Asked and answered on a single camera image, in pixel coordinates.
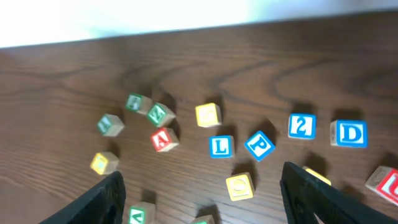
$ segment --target blue block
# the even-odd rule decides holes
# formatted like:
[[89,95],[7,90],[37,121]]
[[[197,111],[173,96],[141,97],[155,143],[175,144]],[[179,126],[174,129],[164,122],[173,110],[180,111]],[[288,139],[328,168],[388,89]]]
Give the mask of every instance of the blue block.
[[226,159],[234,156],[232,136],[209,137],[209,153],[212,159]]
[[317,117],[314,114],[294,113],[289,118],[289,138],[315,139]]
[[342,147],[367,147],[366,122],[340,119],[330,123],[330,144]]
[[244,147],[246,147],[258,162],[262,161],[263,158],[268,156],[275,149],[274,144],[262,131],[258,131],[251,136],[251,138],[244,143]]

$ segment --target dark wood surface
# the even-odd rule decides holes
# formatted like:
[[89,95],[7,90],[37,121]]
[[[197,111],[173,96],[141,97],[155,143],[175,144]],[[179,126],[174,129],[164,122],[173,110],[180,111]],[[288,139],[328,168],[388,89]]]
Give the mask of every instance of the dark wood surface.
[[[286,223],[285,161],[398,218],[364,186],[378,165],[398,165],[397,20],[386,12],[0,49],[0,197],[13,202],[0,217],[43,220],[103,178],[89,165],[110,150],[126,183],[125,223],[142,198],[156,201],[157,223],[189,223],[198,211],[219,212],[220,223]],[[176,110],[179,147],[154,151],[156,128],[123,109],[131,91]],[[194,108],[208,101],[221,106],[222,126],[197,126]],[[317,114],[315,140],[287,137],[291,111]],[[105,113],[126,124],[116,138],[96,130]],[[331,147],[334,118],[365,119],[369,147]],[[254,162],[243,142],[259,129],[277,148]],[[235,136],[235,158],[210,159],[215,134]],[[225,179],[244,171],[255,197],[231,202]]]

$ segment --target yellow block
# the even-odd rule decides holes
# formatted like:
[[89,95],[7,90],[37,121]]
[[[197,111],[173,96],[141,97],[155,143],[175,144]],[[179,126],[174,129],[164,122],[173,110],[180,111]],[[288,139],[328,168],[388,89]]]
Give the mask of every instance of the yellow block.
[[328,180],[326,177],[320,175],[319,173],[315,172],[314,170],[308,168],[308,167],[303,167],[303,169],[307,172],[309,172],[310,174],[314,175],[315,177],[317,177],[318,179],[324,181],[325,183],[327,183],[328,185],[331,185],[330,180]]
[[99,175],[103,175],[105,172],[105,168],[108,165],[108,160],[107,158],[102,155],[102,153],[97,153],[95,154],[95,157],[93,159],[93,162],[91,162],[90,167],[95,170]]
[[211,127],[221,124],[220,109],[214,103],[199,105],[195,108],[199,127]]
[[254,186],[248,172],[227,178],[226,186],[232,201],[253,198]]

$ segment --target toy block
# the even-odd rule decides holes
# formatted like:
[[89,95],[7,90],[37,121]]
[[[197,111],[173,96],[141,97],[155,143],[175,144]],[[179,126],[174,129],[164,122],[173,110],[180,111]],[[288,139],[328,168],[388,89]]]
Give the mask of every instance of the toy block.
[[97,128],[103,136],[115,137],[123,130],[124,124],[117,116],[105,114],[98,122]]
[[199,105],[195,108],[195,111],[199,127],[209,128],[221,124],[220,107],[215,103]]
[[330,123],[330,144],[342,147],[367,147],[366,122],[340,119]]
[[152,106],[152,100],[148,97],[130,93],[127,99],[126,109],[146,115]]
[[90,168],[99,175],[111,174],[116,170],[119,159],[112,152],[99,152],[95,154]]
[[249,140],[244,143],[244,147],[252,154],[258,161],[262,161],[266,156],[272,153],[275,149],[274,144],[262,132],[258,131]]
[[212,215],[205,215],[204,217],[194,219],[191,224],[215,224],[215,222]]
[[289,118],[289,138],[315,139],[317,117],[313,114],[294,113]]
[[308,173],[312,174],[313,176],[315,176],[316,178],[318,178],[318,179],[324,181],[324,182],[327,183],[328,185],[331,185],[330,180],[328,180],[326,177],[320,175],[318,172],[315,172],[313,169],[310,169],[310,168],[308,168],[308,167],[306,167],[306,166],[303,166],[303,169],[304,169],[305,171],[307,171]]
[[248,172],[228,177],[226,186],[232,201],[253,198],[254,186]]
[[171,128],[160,128],[150,139],[157,152],[167,152],[179,144],[178,138]]
[[212,159],[226,159],[234,156],[234,137],[212,136],[209,138],[210,157]]
[[398,206],[398,170],[379,166],[366,181],[365,186]]
[[149,110],[147,117],[158,128],[170,124],[175,118],[175,114],[168,107],[161,103],[155,103]]
[[130,207],[129,224],[152,224],[155,222],[156,205],[139,202]]

